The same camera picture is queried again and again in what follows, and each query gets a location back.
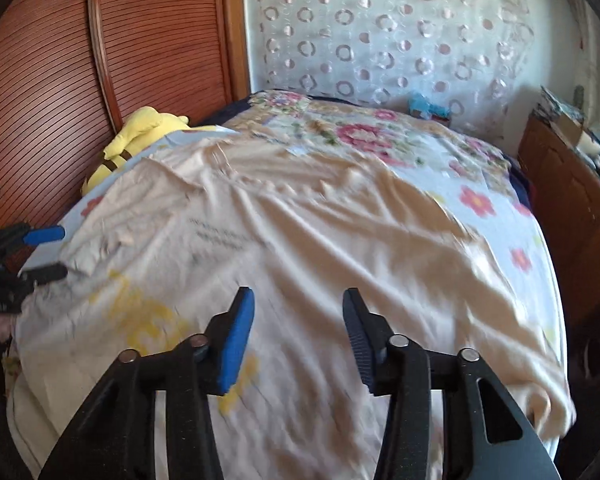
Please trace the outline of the wooden sideboard cabinet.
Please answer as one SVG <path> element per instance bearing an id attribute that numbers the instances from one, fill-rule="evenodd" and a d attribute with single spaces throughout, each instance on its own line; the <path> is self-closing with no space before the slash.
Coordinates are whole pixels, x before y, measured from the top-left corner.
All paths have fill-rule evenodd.
<path id="1" fill-rule="evenodd" d="M 567 326 L 600 324 L 600 177 L 542 120 L 530 116 L 518 162 L 556 271 Z"/>

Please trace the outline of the stack of papers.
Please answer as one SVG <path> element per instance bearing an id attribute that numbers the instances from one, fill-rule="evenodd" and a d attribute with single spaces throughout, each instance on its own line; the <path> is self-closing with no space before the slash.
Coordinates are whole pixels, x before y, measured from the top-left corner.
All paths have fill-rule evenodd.
<path id="1" fill-rule="evenodd" d="M 558 118 L 562 115 L 582 124 L 584 116 L 582 112 L 567 102 L 559 99 L 553 92 L 545 88 L 540 87 L 540 94 L 538 102 L 536 102 L 534 110 L 535 114 L 546 122 L 557 122 Z"/>

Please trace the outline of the yellow plush toy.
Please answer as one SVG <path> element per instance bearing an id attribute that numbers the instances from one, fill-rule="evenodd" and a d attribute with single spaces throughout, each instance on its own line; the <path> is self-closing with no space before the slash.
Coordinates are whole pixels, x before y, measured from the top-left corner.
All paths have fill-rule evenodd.
<path id="1" fill-rule="evenodd" d="M 132 157 L 175 131 L 220 131 L 218 125 L 192 127 L 186 116 L 159 113 L 151 106 L 143 106 L 124 122 L 120 132 L 99 155 L 95 170 L 84 180 L 81 195 L 85 196 L 106 178 L 121 169 Z"/>

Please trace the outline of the sheer circle pattern curtain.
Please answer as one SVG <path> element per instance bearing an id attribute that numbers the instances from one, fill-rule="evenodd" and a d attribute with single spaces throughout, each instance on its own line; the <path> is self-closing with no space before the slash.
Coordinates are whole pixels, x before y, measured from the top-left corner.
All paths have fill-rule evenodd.
<path id="1" fill-rule="evenodd" d="M 528 0 L 245 0 L 253 82 L 403 110 L 496 141 L 534 41 Z"/>

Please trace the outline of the floral rose blanket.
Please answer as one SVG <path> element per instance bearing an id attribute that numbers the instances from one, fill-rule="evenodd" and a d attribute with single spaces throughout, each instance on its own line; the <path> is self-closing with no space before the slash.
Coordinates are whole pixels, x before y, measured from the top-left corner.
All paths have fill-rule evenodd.
<path id="1" fill-rule="evenodd" d="M 513 159 L 440 122 L 285 90 L 252 94 L 219 116 L 225 127 L 238 132 L 324 151 L 370 154 L 392 168 L 428 169 L 531 207 L 529 180 Z"/>

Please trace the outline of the blue tissue box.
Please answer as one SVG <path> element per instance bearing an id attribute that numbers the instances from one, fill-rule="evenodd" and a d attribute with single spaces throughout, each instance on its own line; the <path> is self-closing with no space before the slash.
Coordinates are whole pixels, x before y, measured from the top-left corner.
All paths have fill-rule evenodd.
<path id="1" fill-rule="evenodd" d="M 407 97 L 407 114 L 422 120 L 434 120 L 442 124 L 451 121 L 451 111 L 426 98 L 419 92 L 411 92 Z"/>

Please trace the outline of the cardboard box on cabinet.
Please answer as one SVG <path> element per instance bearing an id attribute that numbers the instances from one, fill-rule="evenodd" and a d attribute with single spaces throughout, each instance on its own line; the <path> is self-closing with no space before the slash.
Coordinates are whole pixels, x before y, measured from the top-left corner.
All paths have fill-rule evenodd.
<path id="1" fill-rule="evenodd" d="M 576 148 L 588 157 L 595 158 L 600 155 L 600 144 L 592 139 L 592 136 L 585 131 L 585 128 L 577 120 L 562 113 L 554 121 L 554 126 L 565 142 L 572 148 Z"/>

